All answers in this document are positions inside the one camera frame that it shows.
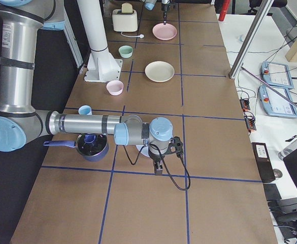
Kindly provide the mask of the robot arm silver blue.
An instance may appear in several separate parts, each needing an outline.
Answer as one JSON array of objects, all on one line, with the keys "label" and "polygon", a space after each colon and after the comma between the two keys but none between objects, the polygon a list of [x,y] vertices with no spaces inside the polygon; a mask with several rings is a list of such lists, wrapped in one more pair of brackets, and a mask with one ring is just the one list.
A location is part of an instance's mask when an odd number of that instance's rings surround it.
[{"label": "robot arm silver blue", "polygon": [[[155,7],[157,0],[144,0],[144,7],[147,10],[153,10]],[[161,10],[163,12],[163,25],[166,25],[167,23],[167,15],[168,11],[170,10],[171,7],[171,1],[170,0],[161,0]]]},{"label": "robot arm silver blue", "polygon": [[31,105],[39,29],[64,28],[63,1],[0,1],[3,20],[0,57],[0,151],[24,147],[44,135],[75,133],[75,141],[46,141],[45,146],[68,146],[90,161],[109,150],[108,135],[117,145],[148,148],[154,172],[166,170],[164,157],[176,144],[172,123],[158,117],[149,123],[136,115],[77,115],[36,110]]}]

